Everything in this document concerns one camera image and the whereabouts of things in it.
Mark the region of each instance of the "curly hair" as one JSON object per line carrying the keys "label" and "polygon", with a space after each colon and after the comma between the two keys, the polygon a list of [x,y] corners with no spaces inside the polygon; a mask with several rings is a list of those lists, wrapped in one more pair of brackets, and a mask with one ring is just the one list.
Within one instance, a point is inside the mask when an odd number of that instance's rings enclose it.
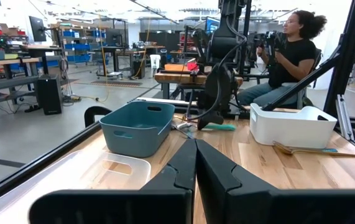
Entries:
{"label": "curly hair", "polygon": [[314,16],[314,13],[299,10],[294,12],[299,17],[299,24],[303,25],[300,29],[300,37],[312,39],[323,31],[326,22],[325,16]]}

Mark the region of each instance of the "jeans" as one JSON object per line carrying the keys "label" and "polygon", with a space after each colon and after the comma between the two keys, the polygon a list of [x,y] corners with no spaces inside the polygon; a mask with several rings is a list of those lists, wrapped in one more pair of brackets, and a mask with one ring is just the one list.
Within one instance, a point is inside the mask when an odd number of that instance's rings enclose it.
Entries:
{"label": "jeans", "polygon": [[[289,89],[289,86],[272,88],[268,83],[263,83],[240,91],[237,98],[240,104],[245,106],[249,106],[251,103],[256,103],[259,106],[265,106],[267,103],[271,103],[276,100]],[[290,105],[295,102],[297,102],[297,95],[289,98],[283,103],[283,105]]]}

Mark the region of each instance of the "black t-shirt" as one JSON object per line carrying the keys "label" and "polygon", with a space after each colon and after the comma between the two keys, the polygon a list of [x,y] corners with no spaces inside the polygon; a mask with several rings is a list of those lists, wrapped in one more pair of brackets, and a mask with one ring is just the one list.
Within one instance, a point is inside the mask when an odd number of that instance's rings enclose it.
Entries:
{"label": "black t-shirt", "polygon": [[[315,59],[316,47],[308,39],[302,39],[294,42],[286,41],[284,49],[280,53],[292,64],[298,66],[299,62],[306,59]],[[276,63],[274,72],[270,73],[269,85],[278,88],[286,82],[298,82],[280,63]]]}

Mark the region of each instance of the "teal brush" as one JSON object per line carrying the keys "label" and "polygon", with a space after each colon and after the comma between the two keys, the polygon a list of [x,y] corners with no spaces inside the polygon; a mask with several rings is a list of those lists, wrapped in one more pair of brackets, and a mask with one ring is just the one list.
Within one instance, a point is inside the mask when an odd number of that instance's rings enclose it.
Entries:
{"label": "teal brush", "polygon": [[235,131],[237,129],[232,124],[208,124],[204,128],[224,131]]}

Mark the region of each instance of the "gray floor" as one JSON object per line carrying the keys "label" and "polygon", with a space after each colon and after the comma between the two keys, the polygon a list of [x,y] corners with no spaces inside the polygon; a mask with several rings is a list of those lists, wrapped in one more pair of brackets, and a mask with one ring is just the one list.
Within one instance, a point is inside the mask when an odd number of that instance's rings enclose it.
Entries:
{"label": "gray floor", "polygon": [[[89,85],[90,82],[97,80],[95,70],[95,66],[79,65],[78,68],[71,66],[70,78],[78,79],[71,84],[71,87],[74,94],[80,96],[98,97],[100,100],[108,96],[104,103],[84,98],[72,106],[64,106],[62,114],[51,116],[45,116],[41,110],[24,113],[25,106],[16,114],[6,114],[0,110],[0,159],[28,163],[84,129],[83,113],[87,107],[101,105],[116,110],[137,96],[153,97],[160,91],[160,85],[155,87],[157,82],[151,78],[132,81],[142,83],[138,88]],[[243,88],[253,85],[256,85],[256,81],[245,82]],[[326,92],[326,90],[308,89],[308,97],[316,106],[322,108]],[[348,88],[346,99],[350,115],[355,116],[355,86]],[[35,99],[25,98],[24,103],[28,102],[33,103]],[[0,103],[0,106],[9,110],[7,103]],[[16,170],[14,167],[0,165],[0,180]]]}

